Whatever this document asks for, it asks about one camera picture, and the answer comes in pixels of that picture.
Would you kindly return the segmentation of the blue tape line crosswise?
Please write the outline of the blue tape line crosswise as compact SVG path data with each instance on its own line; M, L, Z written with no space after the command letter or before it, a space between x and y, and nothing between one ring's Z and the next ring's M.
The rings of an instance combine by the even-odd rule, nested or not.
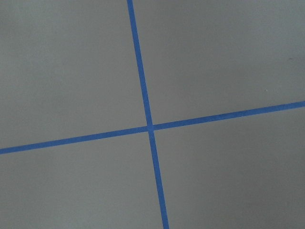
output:
M305 102L300 101L300 102L294 102L294 103L289 103L289 104L274 105L274 106L268 106L268 107L262 107L262 108L256 108L256 109L250 109L250 110L244 110L244 111L238 111L238 112L232 112L232 113L210 115L210 116L198 117L198 118L193 118L193 119L186 119L186 120L180 120L180 121L174 121L174 122L155 124L155 125L153 125L153 130L163 130L163 129L170 129L170 128L176 128L176 127L187 126L187 125L196 125L196 124L216 122L216 121L221 121L221 120L226 120L226 119L234 119L234 118L245 117L245 116L273 113L273 112L279 112L279 111L284 111L284 110L302 108L304 106L305 106ZM68 145L68 144L93 141L93 140L99 140L99 139L105 139L105 138L111 138L111 137L117 137L117 136L123 136L123 135L132 135L132 134L144 133L147 131L148 131L148 127L146 127L146 126L134 127L134 128L129 128L129 129L122 129L122 130L98 133L98 134L93 134L93 135L83 135L83 136L77 136L77 137L72 137L72 138L52 140L52 141L47 141L47 142L33 143L33 144L28 144L28 145L12 146L12 147L7 147L7 148L2 148L0 150L0 153L3 155L3 154L15 153L15 152L22 152L22 151L28 151L28 150L34 150L34 149Z

